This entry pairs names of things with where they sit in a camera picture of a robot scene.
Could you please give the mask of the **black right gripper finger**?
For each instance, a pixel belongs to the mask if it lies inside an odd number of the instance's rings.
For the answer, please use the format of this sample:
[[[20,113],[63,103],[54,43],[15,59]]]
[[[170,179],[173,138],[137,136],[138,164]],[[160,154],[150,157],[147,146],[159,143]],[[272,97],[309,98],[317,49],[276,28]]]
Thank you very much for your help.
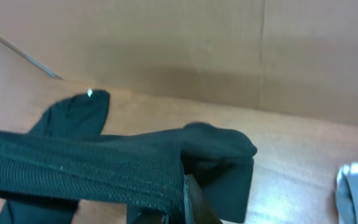
[[[185,224],[222,224],[193,175],[185,176]]]

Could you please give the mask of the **black polo shirt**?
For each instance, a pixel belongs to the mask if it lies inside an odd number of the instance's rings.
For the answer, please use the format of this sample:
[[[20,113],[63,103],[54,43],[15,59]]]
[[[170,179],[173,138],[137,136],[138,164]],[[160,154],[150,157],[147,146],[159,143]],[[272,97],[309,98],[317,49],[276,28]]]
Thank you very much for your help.
[[[0,197],[60,208],[81,199],[124,203],[184,223],[187,175],[209,184],[240,167],[248,177],[256,152],[245,134],[206,123],[82,138],[0,131]]]

